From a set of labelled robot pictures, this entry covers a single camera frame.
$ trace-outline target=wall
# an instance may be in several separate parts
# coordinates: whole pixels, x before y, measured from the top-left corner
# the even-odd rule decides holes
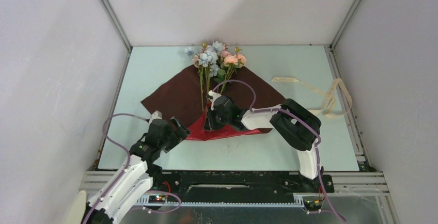
[[[436,223],[438,0],[364,0],[336,47],[402,223]]]
[[[0,222],[60,223],[127,52],[98,0],[0,0]]]
[[[133,45],[330,43],[353,0],[109,0]]]

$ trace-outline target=white table surface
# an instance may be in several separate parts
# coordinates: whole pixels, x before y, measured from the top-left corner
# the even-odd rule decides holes
[[[181,46],[134,47],[120,89],[114,113],[149,117],[140,103],[160,85],[192,64]],[[293,76],[327,91],[333,80],[323,46],[241,46],[250,70],[269,82],[286,98],[306,108],[321,106],[323,96],[298,83],[272,83],[275,76]],[[341,111],[338,103],[334,111]],[[345,118],[321,120],[321,162],[326,171],[358,171],[353,144]],[[116,117],[108,135],[128,149],[148,130],[148,124],[135,118]],[[117,169],[126,154],[105,142],[99,169]],[[168,170],[288,170],[298,171],[298,156],[275,131],[213,141],[185,140],[169,153],[162,153],[155,164]]]

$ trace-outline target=peach flower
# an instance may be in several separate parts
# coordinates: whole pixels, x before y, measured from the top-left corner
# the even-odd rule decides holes
[[[237,66],[237,64],[239,63],[239,60],[237,59],[237,57],[235,57],[234,55],[228,55],[227,57],[225,57],[224,59],[224,64],[225,66],[229,66],[230,64],[234,64]]]
[[[223,57],[227,57],[227,56],[229,56],[229,55],[231,55],[230,52],[228,52],[228,51],[226,51],[226,50],[222,50],[222,52],[221,52],[221,56],[223,56]]]
[[[199,56],[198,56],[198,55],[195,55],[195,56],[193,57],[193,65],[194,65],[196,68],[199,68]]]
[[[240,61],[240,66],[239,66],[239,68],[245,66],[245,64],[246,64],[246,57],[245,57],[244,55],[242,55],[242,54],[236,54],[236,58],[237,58],[237,60]]]

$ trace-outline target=beige ribbon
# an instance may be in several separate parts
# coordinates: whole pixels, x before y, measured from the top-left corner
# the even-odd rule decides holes
[[[322,102],[321,108],[320,109],[309,109],[309,112],[311,112],[314,115],[317,115],[319,113],[323,112],[323,115],[329,119],[335,118],[335,117],[340,117],[340,116],[344,116],[346,115],[348,112],[350,112],[351,110],[351,106],[353,105],[353,99],[351,98],[350,93],[348,92],[345,84],[343,83],[341,78],[336,78],[333,80],[332,84],[330,85],[330,89],[328,90],[328,92],[324,92],[314,86],[311,86],[305,82],[302,82],[300,80],[298,80],[297,78],[294,77],[274,77],[272,80],[272,82],[293,82],[293,83],[300,83],[303,86],[309,88],[310,90],[312,90],[313,92],[315,92],[316,94],[322,95],[324,96],[324,101]],[[333,96],[333,94],[335,93],[336,87],[339,86],[339,88],[341,89],[341,91],[345,94],[345,97],[347,99],[348,102],[348,110],[343,113],[343,114],[334,114],[333,113],[333,109],[336,106],[336,98]]]

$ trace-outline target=red paper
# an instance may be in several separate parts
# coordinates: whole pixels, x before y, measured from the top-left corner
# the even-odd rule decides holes
[[[228,137],[235,137],[241,135],[257,135],[263,134],[259,130],[247,130],[247,131],[236,131],[232,126],[226,125],[220,130],[206,131],[204,130],[204,122],[207,116],[207,108],[204,109],[202,115],[196,122],[190,125],[189,130],[191,131],[190,136],[187,140],[217,140]]]

